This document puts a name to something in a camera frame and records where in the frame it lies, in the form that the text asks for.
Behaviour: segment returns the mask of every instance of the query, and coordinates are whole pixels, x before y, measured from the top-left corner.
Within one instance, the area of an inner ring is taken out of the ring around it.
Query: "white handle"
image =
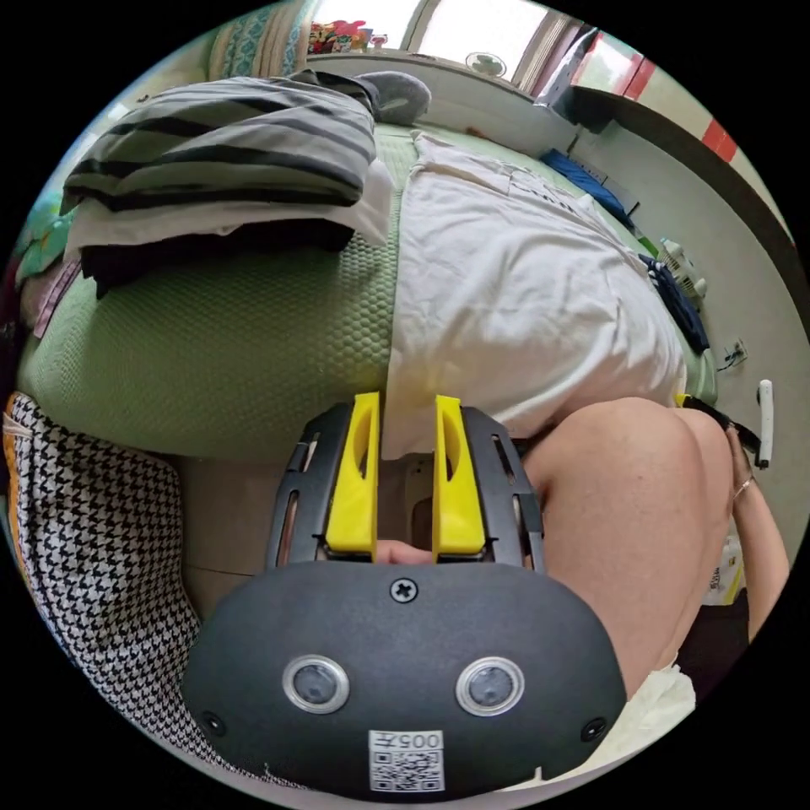
[[[774,384],[770,380],[762,380],[759,383],[757,399],[762,416],[757,467],[764,470],[770,466],[774,455]]]

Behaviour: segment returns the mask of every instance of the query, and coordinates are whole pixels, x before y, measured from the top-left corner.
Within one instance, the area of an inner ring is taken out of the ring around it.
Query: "skin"
[[[745,560],[750,635],[787,578],[784,546],[735,432],[711,417],[643,400],[571,414],[533,447],[526,473],[543,502],[547,572],[585,600],[616,650],[628,697],[676,658],[734,516]],[[428,551],[378,543],[383,564]]]

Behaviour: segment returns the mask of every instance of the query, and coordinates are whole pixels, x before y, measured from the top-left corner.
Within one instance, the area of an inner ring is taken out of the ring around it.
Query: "gray striped shirt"
[[[375,99],[305,70],[166,90],[102,135],[65,182],[72,207],[225,200],[349,206],[376,156]]]

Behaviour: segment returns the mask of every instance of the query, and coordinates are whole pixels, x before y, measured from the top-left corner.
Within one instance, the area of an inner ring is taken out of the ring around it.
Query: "bag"
[[[720,564],[715,568],[702,603],[712,606],[732,605],[744,587],[743,550],[739,538],[731,535],[723,543]]]

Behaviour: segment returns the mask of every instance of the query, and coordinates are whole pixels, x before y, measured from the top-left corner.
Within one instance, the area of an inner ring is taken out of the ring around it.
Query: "green mattress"
[[[582,193],[507,148],[431,131]],[[95,282],[79,278],[44,337],[27,342],[18,389],[64,427],[118,445],[285,461],[309,419],[386,386],[400,202],[417,153],[402,127],[379,126],[377,144],[396,187],[385,247],[355,237],[339,256],[298,250],[165,268],[101,301]],[[714,369],[683,345],[688,392],[700,396]]]

